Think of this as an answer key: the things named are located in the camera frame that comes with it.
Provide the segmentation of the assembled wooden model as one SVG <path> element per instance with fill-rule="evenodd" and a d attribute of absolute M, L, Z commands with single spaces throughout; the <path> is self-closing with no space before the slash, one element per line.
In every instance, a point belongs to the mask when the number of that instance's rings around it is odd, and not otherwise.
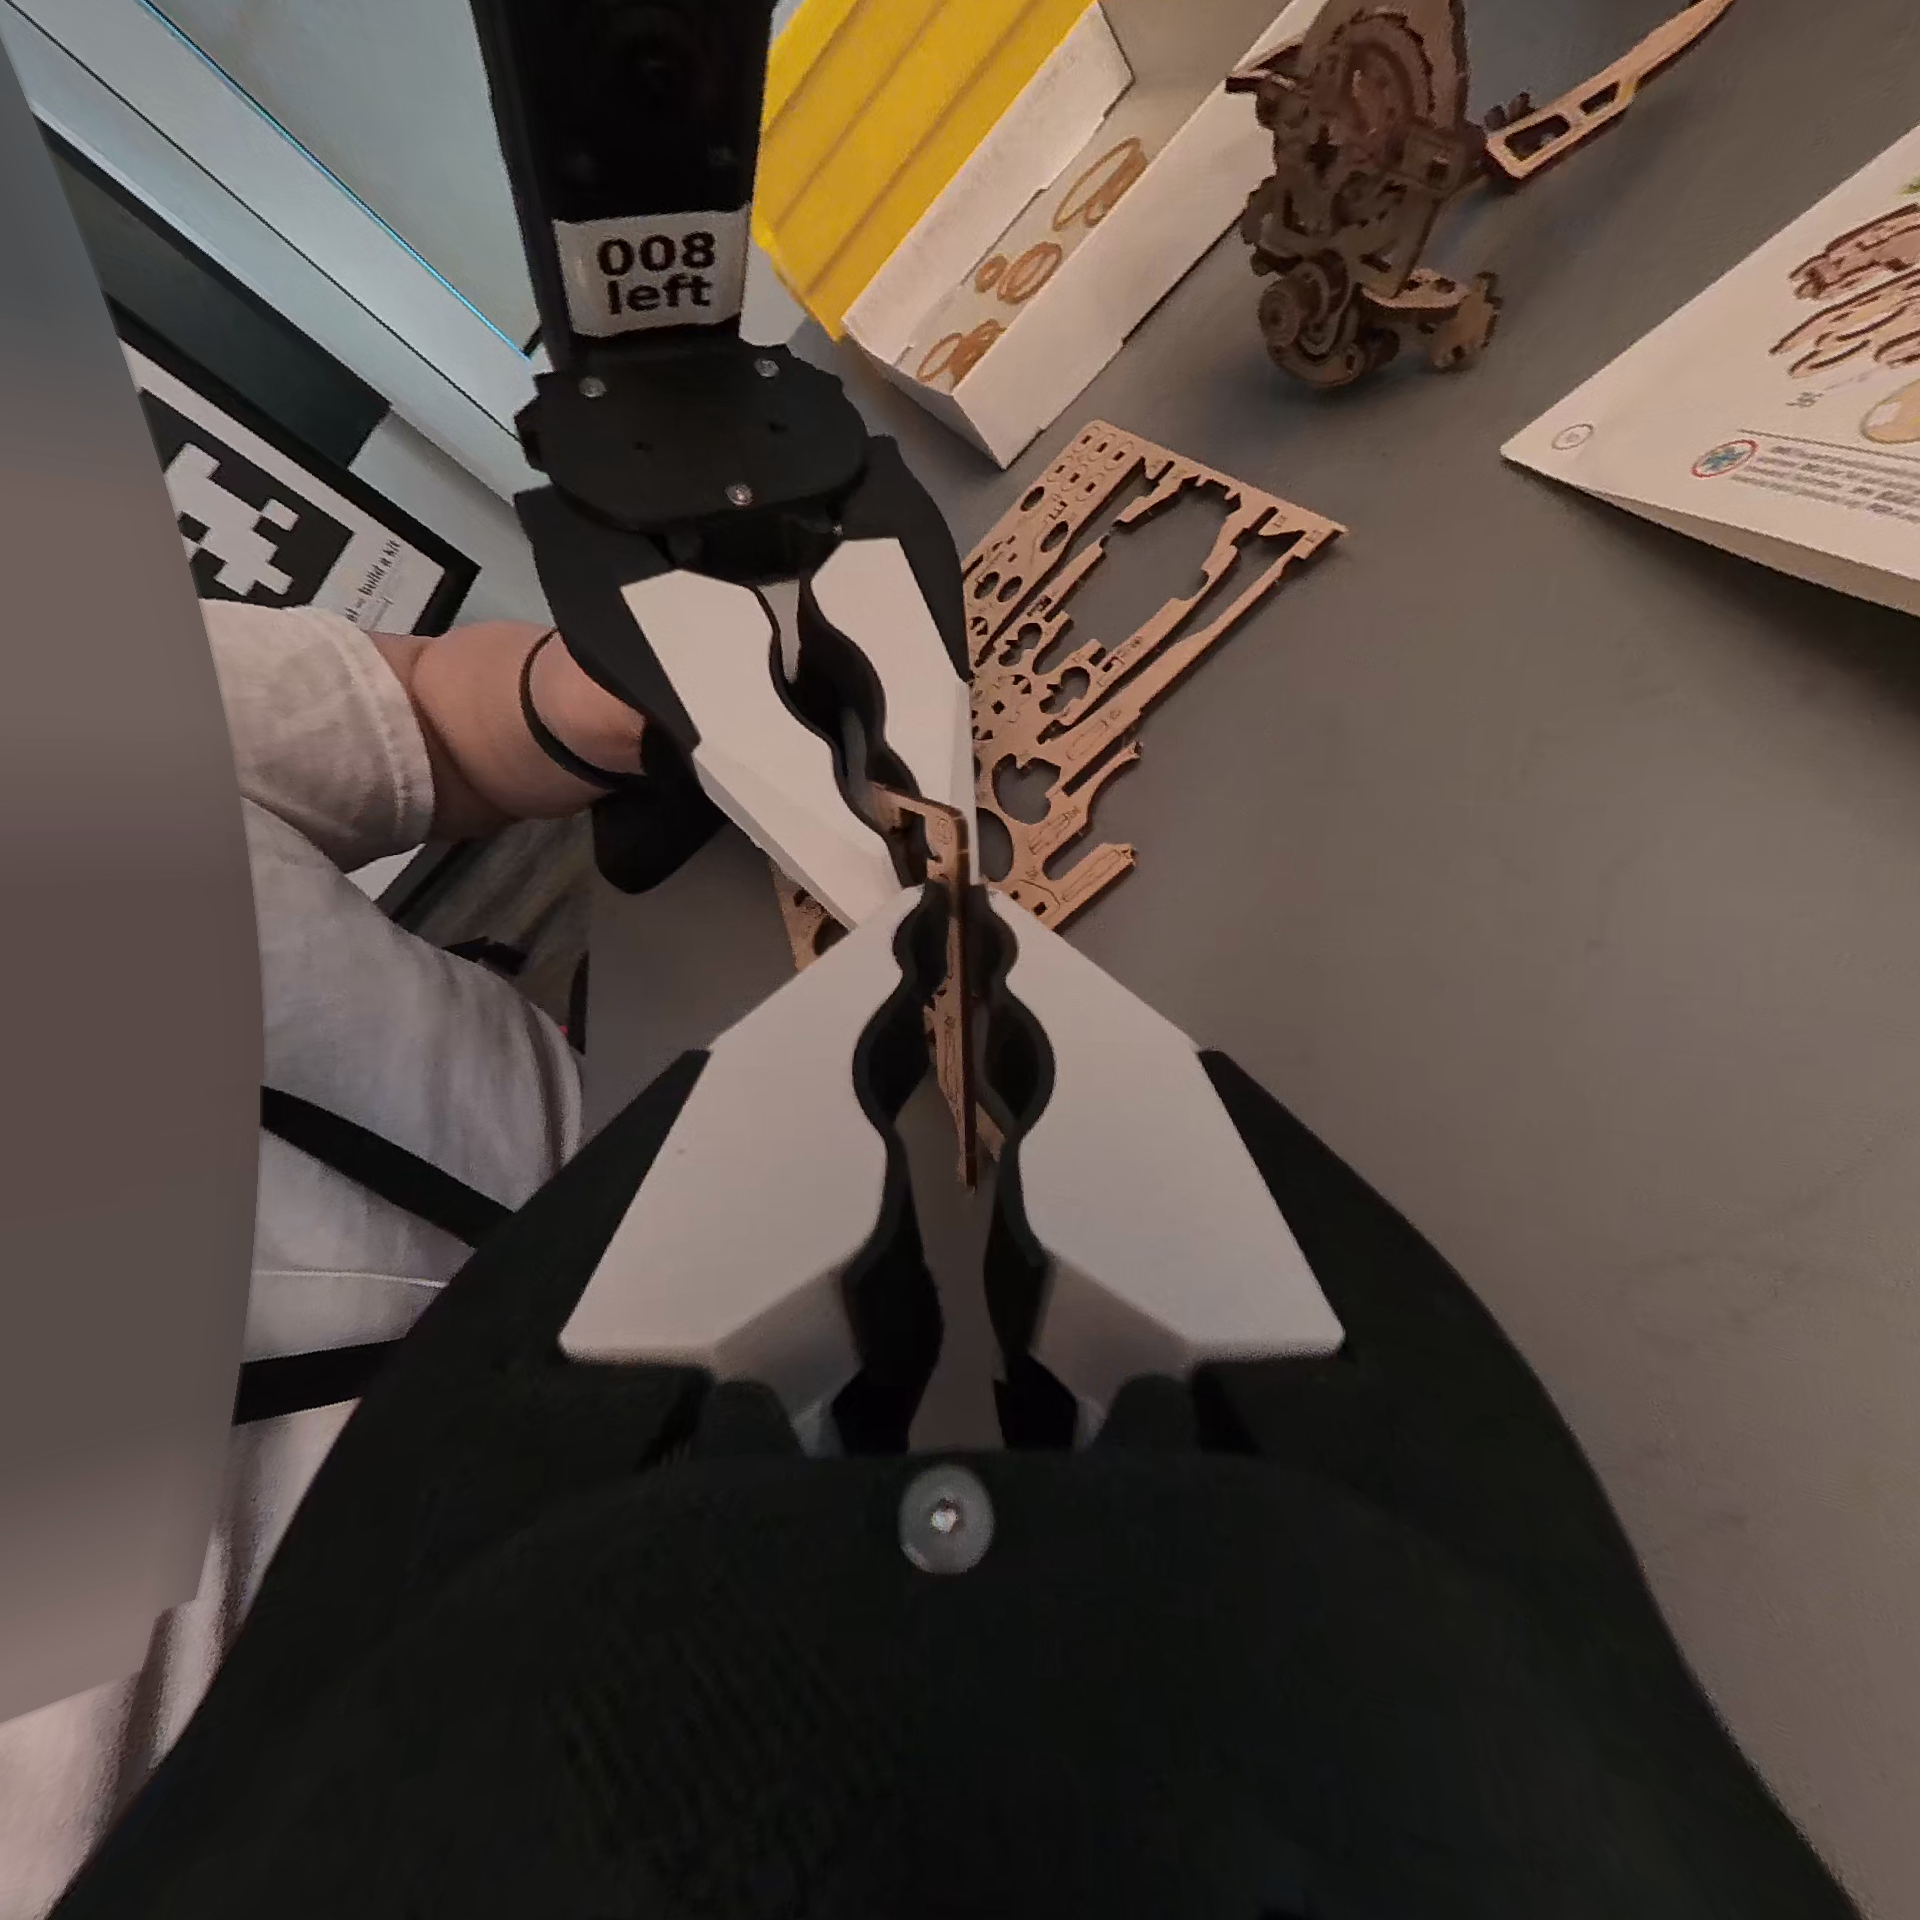
<path fill-rule="evenodd" d="M 1547 102 L 1519 93 L 1472 114 L 1461 2 L 1323 5 L 1297 37 L 1230 74 L 1271 142 L 1240 218 L 1263 280 L 1264 353 L 1338 394 L 1409 361 L 1470 368 L 1498 333 L 1494 273 L 1425 262 L 1450 209 L 1519 187 L 1613 129 L 1643 88 L 1713 33 L 1728 2 L 1687 5 L 1601 74 Z"/>

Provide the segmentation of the person's left hand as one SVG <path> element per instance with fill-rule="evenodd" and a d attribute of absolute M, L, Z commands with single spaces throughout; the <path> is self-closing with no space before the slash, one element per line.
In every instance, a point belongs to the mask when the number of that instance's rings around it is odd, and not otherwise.
<path fill-rule="evenodd" d="M 558 636 L 533 660 L 530 700 L 545 730 L 603 776 L 641 778 L 648 718 L 589 675 Z"/>

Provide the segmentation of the open instruction booklet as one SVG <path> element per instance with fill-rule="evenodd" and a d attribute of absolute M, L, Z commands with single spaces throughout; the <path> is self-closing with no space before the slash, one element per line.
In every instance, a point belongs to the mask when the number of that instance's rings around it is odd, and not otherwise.
<path fill-rule="evenodd" d="M 1503 446 L 1727 554 L 1918 613 L 1918 132 Z"/>

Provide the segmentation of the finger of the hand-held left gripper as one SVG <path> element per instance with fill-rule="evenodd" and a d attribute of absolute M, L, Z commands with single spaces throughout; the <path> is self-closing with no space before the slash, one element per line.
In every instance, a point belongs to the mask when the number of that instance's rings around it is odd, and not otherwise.
<path fill-rule="evenodd" d="M 619 595 L 694 726 L 707 797 L 847 926 L 897 901 L 895 852 L 848 797 L 847 748 L 789 700 L 762 595 L 705 574 L 658 574 Z"/>
<path fill-rule="evenodd" d="M 839 780 L 856 812 L 879 826 L 881 789 L 946 806 L 962 826 L 973 882 L 973 686 L 898 539 L 847 539 L 809 579 L 809 668 L 833 694 Z"/>

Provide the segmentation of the yellow box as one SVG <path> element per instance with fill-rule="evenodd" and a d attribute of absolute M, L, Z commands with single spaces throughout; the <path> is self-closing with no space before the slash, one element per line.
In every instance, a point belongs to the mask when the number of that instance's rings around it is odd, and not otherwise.
<path fill-rule="evenodd" d="M 854 302 L 1085 2 L 802 2 L 767 67 L 752 234 L 841 339 Z"/>

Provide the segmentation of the large wooden parts sheet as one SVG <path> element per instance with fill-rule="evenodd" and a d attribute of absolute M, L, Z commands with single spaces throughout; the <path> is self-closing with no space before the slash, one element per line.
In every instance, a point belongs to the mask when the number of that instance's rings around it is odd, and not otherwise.
<path fill-rule="evenodd" d="M 1099 636 L 1093 579 L 1151 526 L 1199 513 L 1192 582 L 1129 589 Z M 1051 929 L 1134 867 L 1098 797 L 1142 758 L 1146 718 L 1347 528 L 1117 422 L 1090 420 L 965 562 L 977 804 L 1010 851 L 1005 893 Z"/>

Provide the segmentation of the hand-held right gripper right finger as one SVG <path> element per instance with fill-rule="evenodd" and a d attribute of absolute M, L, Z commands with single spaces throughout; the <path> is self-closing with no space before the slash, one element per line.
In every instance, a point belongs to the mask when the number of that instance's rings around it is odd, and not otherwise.
<path fill-rule="evenodd" d="M 1007 1392 L 1106 1410 L 1143 1376 L 1335 1356 L 1333 1302 L 1201 1046 L 1009 896 L 970 930 Z"/>

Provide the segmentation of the pile of rubber bands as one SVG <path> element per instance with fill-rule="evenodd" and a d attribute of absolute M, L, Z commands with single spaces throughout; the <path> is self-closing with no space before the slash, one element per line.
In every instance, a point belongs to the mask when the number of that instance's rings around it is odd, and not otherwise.
<path fill-rule="evenodd" d="M 903 353 L 903 371 L 925 387 L 945 394 L 955 389 L 1114 212 L 1147 163 L 1143 140 L 1129 136 L 1039 194 L 958 291 L 919 324 L 918 340 Z"/>

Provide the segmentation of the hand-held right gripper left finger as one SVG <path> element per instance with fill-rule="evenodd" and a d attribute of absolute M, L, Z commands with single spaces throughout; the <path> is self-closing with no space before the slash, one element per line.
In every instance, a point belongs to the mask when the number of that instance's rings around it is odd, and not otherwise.
<path fill-rule="evenodd" d="M 898 1118 L 931 1080 L 946 908 L 903 890 L 723 1034 L 560 1349 L 767 1386 L 794 1420 L 911 1420 L 945 1341 Z"/>

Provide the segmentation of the framed marker sign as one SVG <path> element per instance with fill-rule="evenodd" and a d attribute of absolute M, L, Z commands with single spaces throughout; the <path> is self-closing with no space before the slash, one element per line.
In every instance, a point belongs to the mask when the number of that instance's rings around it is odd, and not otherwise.
<path fill-rule="evenodd" d="M 441 636 L 481 566 L 191 354 L 110 306 L 200 600 Z"/>

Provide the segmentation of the person's left forearm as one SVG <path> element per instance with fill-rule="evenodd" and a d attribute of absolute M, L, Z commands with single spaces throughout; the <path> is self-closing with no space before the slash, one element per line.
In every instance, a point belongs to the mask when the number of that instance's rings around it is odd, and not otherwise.
<path fill-rule="evenodd" d="M 433 787 L 430 846 L 560 820 L 606 789 L 554 761 L 522 712 L 522 669 L 552 634 L 491 619 L 440 637 L 373 634 L 411 709 Z"/>

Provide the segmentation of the black wristband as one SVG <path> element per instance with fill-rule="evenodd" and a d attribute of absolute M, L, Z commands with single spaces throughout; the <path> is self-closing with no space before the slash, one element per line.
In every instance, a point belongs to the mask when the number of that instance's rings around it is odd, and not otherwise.
<path fill-rule="evenodd" d="M 600 789 L 603 794 L 614 794 L 614 792 L 617 794 L 617 792 L 637 789 L 643 781 L 643 771 L 641 771 L 639 758 L 637 758 L 634 769 L 623 766 L 623 769 L 611 771 L 611 769 L 598 766 L 598 764 L 589 761 L 583 754 L 576 754 L 576 749 L 571 749 L 545 723 L 545 718 L 538 709 L 538 700 L 536 700 L 536 668 L 538 668 L 538 660 L 541 660 L 542 652 L 550 646 L 550 642 L 554 642 L 558 637 L 560 637 L 558 629 L 545 630 L 533 642 L 533 646 L 529 649 L 529 653 L 522 660 L 520 682 L 517 682 L 522 723 L 526 724 L 526 730 L 529 730 L 530 738 L 536 741 L 541 754 L 546 757 L 554 766 L 558 766 L 566 776 L 570 776 L 579 781 L 592 785 L 594 789 Z"/>

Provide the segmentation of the white cardboard box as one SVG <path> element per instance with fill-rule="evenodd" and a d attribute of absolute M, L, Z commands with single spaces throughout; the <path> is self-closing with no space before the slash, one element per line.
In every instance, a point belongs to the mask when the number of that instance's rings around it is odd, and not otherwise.
<path fill-rule="evenodd" d="M 1242 214 L 1269 170 L 1255 109 L 1225 81 L 1310 26 L 1318 5 L 1089 5 L 847 315 L 879 372 L 1009 466 L 1104 371 Z M 1015 220 L 1081 160 L 1138 136 L 1151 163 L 997 345 L 951 390 L 901 360 Z"/>

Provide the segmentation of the small wooden parts strip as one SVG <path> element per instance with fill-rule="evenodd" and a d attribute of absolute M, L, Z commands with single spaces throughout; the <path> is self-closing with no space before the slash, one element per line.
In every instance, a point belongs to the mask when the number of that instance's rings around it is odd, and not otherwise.
<path fill-rule="evenodd" d="M 945 973 L 931 993 L 926 1026 L 936 1074 L 951 1112 L 955 1170 L 977 1188 L 982 1157 L 1000 1148 L 995 1122 L 982 1118 L 977 1082 L 977 884 L 975 827 L 961 806 L 879 785 L 874 816 L 901 858 L 919 854 L 925 882 L 946 904 Z"/>

